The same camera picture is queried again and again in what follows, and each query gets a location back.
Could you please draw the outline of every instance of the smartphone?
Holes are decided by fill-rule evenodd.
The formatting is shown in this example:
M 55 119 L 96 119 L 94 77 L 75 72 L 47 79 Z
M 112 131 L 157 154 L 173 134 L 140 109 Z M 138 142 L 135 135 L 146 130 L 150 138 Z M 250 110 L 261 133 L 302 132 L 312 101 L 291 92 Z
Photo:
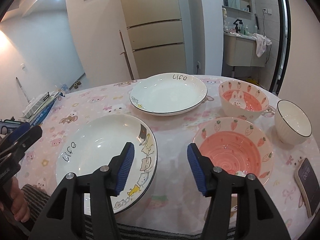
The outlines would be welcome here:
M 320 186 L 307 158 L 304 158 L 294 173 L 294 178 L 306 204 L 308 217 L 312 217 L 320 203 Z

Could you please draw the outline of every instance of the black faucet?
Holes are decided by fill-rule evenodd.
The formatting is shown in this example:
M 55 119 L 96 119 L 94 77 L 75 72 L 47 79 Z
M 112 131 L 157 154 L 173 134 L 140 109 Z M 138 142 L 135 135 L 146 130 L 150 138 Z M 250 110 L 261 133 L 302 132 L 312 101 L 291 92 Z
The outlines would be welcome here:
M 240 20 L 240 19 L 236 19 L 236 21 L 233 23 L 233 24 L 236 26 L 236 33 L 238 33 L 238 32 L 239 32 L 239 28 L 238 28 L 238 24 L 237 24 L 237 22 L 239 22 L 239 24 L 242 24 L 242 25 L 243 25 L 242 20 Z

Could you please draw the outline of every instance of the tablecloth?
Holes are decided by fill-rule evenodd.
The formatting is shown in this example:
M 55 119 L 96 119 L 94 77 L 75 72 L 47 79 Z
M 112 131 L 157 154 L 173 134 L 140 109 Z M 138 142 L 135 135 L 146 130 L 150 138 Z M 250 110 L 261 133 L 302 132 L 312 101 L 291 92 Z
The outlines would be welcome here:
M 143 120 L 153 131 L 158 145 L 155 177 L 143 197 L 117 214 L 118 223 L 173 233 L 197 234 L 204 226 L 210 199 L 198 192 L 187 160 L 187 145 L 201 125 L 225 116 L 218 86 L 231 78 L 198 75 L 208 88 L 205 100 L 195 109 L 176 116 L 152 116 L 131 105 L 129 94 L 137 81 L 96 87 L 58 98 L 42 124 L 43 136 L 27 152 L 17 174 L 20 186 L 31 184 L 48 193 L 57 187 L 55 164 L 63 144 L 82 124 L 108 114 L 130 114 Z M 274 167 L 265 188 L 278 208 L 292 239 L 307 228 L 312 218 L 307 211 L 293 173 L 308 157 L 320 181 L 320 154 L 311 136 L 297 146 L 283 144 L 274 126 L 279 98 L 262 90 L 270 107 L 254 124 L 273 144 Z

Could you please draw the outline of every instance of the beige refrigerator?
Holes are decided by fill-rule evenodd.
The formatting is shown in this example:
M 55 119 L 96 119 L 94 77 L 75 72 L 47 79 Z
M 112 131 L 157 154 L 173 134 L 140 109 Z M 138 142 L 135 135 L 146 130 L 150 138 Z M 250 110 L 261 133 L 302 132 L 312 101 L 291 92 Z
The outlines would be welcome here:
M 140 78 L 186 73 L 178 0 L 121 0 Z

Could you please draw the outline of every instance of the ceiling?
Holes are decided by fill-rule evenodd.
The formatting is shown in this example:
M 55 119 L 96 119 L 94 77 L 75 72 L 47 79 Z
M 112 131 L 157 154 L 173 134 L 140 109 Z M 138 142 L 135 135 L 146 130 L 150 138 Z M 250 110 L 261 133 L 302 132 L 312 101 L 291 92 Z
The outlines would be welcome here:
M 13 17 L 25 17 L 39 11 L 67 10 L 66 0 L 14 0 L 2 22 Z

